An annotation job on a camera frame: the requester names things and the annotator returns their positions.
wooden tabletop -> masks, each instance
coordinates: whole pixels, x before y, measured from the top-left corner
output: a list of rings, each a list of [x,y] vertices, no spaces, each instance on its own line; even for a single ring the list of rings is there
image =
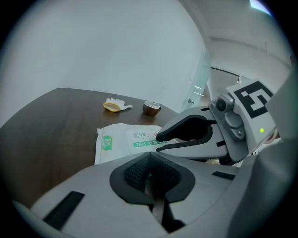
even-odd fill
[[[107,98],[133,108],[110,112]],[[0,169],[12,199],[28,208],[44,193],[94,165],[97,128],[114,123],[164,126],[176,112],[161,105],[143,114],[144,100],[80,89],[57,88],[19,110],[0,129]]]

white wall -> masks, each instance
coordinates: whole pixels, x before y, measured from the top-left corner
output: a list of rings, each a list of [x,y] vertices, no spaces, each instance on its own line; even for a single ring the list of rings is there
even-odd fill
[[[57,87],[160,102],[179,111],[205,52],[177,0],[48,0],[4,49],[0,126]]]
[[[282,86],[291,71],[279,60],[238,43],[213,40],[208,50],[212,67],[259,79],[273,92]]]

dark brown table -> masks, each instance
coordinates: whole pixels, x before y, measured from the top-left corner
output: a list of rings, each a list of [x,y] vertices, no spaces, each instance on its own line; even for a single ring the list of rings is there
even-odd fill
[[[133,108],[110,112],[106,98]],[[97,128],[114,123],[164,126],[176,112],[161,105],[143,114],[144,100],[88,90],[57,88],[19,110],[0,129],[0,169],[12,199],[28,208],[44,193],[94,165]]]

white glove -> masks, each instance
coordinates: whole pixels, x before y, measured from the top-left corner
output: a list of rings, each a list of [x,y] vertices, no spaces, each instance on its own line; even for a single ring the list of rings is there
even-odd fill
[[[106,102],[103,104],[103,107],[110,110],[111,112],[118,112],[120,110],[125,110],[126,108],[132,107],[132,105],[124,105],[124,101],[119,99],[107,99]]]

ceiling light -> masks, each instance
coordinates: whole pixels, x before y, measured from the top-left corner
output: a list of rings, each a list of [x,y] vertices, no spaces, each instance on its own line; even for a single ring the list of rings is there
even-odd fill
[[[194,93],[196,93],[196,92],[194,92]],[[201,96],[204,96],[203,94],[200,94],[200,93],[196,93],[196,94],[199,94],[199,95],[201,95]]]
[[[271,14],[267,10],[267,8],[262,3],[260,3],[258,0],[250,0],[250,2],[251,2],[251,7],[255,8],[257,10],[260,10],[264,13],[267,13],[271,16]]]

